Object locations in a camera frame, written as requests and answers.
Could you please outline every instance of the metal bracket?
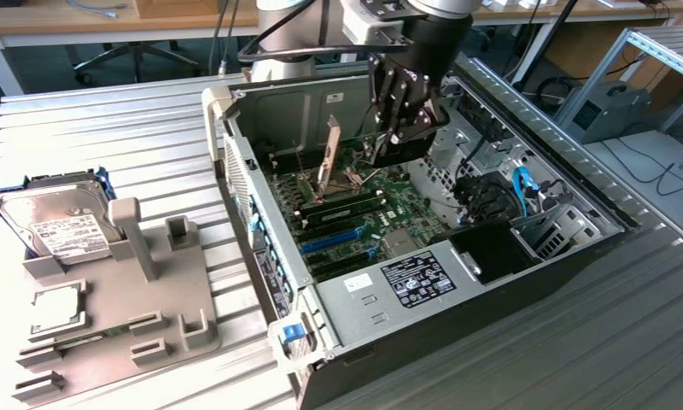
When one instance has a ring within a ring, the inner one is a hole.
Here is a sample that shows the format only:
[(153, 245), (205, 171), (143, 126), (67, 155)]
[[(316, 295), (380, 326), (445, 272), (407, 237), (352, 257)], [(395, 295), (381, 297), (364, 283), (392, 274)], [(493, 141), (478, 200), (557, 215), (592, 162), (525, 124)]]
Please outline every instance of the metal bracket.
[(228, 120), (236, 110), (235, 98), (228, 86), (211, 87), (203, 90), (203, 114), (205, 116), (205, 133), (208, 134), (209, 157), (213, 162), (220, 160), (217, 152), (216, 120)]

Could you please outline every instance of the blue tab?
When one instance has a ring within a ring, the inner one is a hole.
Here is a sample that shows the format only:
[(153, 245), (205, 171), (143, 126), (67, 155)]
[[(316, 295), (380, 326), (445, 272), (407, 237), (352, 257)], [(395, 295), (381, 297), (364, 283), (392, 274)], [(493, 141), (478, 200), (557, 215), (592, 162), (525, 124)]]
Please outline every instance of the blue tab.
[(256, 229), (259, 229), (260, 223), (261, 223), (261, 215), (253, 214), (253, 216), (251, 216), (251, 231), (255, 231)]
[(284, 328), (284, 344), (289, 344), (295, 340), (304, 339), (305, 336), (307, 331), (304, 330), (301, 323)]

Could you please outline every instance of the sticker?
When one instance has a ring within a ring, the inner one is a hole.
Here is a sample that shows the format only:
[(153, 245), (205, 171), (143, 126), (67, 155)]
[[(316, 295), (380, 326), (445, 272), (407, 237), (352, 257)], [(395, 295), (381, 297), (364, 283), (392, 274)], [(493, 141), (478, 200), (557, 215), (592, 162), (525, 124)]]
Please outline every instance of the sticker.
[(327, 104), (341, 103), (344, 101), (344, 93), (336, 92), (335, 94), (329, 94), (327, 96)]
[(347, 290), (352, 293), (355, 290), (360, 290), (367, 286), (373, 285), (373, 279), (369, 277), (369, 274), (363, 273), (353, 278), (344, 279), (344, 285), (347, 286)]
[(31, 224), (31, 230), (59, 258), (109, 249), (96, 216), (91, 214)]
[(431, 251), (381, 268), (403, 306), (415, 308), (456, 289)]

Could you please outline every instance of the wire bundle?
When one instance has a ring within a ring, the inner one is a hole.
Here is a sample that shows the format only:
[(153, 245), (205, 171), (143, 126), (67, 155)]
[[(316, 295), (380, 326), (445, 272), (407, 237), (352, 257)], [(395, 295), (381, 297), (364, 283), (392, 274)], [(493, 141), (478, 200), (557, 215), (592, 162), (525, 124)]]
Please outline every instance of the wire bundle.
[(641, 156), (645, 156), (646, 158), (649, 158), (662, 169), (664, 171), (652, 179), (645, 179), (642, 177), (640, 177), (638, 175), (636, 175), (636, 173), (633, 172), (633, 170), (625, 165), (625, 162), (624, 160), (620, 158), (620, 156), (617, 156), (616, 152), (613, 151), (613, 149), (609, 147), (609, 145), (605, 143), (605, 141), (601, 141), (601, 144), (605, 146), (606, 150), (609, 151), (609, 153), (613, 155), (613, 157), (616, 158), (617, 162), (620, 162), (620, 164), (624, 166), (625, 168), (625, 171), (630, 174), (630, 176), (633, 177), (633, 179), (636, 179), (638, 182), (641, 182), (642, 184), (650, 184), (653, 182), (656, 182), (656, 192), (658, 193), (660, 196), (669, 196), (669, 195), (673, 195), (678, 192), (682, 192), (683, 191), (683, 186), (681, 186), (680, 188), (674, 189), (674, 190), (670, 190), (670, 191), (662, 191), (661, 189), (661, 184), (664, 182), (664, 179), (665, 179), (665, 176), (666, 175), (673, 175), (677, 179), (681, 180), (681, 182), (683, 182), (683, 178), (672, 170), (673, 167), (676, 167), (676, 163), (670, 164), (669, 166), (665, 166), (660, 160), (657, 160), (652, 155), (646, 154), (645, 152), (640, 151), (638, 149), (636, 149), (630, 144), (628, 144), (621, 138), (616, 138), (616, 140), (633, 152), (636, 152), (637, 154), (640, 154)]

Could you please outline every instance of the blue pcie slot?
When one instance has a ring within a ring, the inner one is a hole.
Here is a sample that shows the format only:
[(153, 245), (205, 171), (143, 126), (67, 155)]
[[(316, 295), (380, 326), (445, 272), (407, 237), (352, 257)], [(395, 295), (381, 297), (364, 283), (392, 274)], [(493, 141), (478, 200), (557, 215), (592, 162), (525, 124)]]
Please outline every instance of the blue pcie slot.
[(327, 239), (319, 239), (317, 241), (312, 243), (307, 243), (304, 246), (301, 246), (301, 253), (309, 254), (312, 252), (316, 252), (321, 249), (331, 248), (340, 243), (345, 243), (349, 241), (356, 241), (363, 237), (363, 233), (365, 232), (365, 226), (360, 226), (359, 228), (355, 228), (349, 232), (340, 233), (335, 235), (333, 237), (328, 237)]

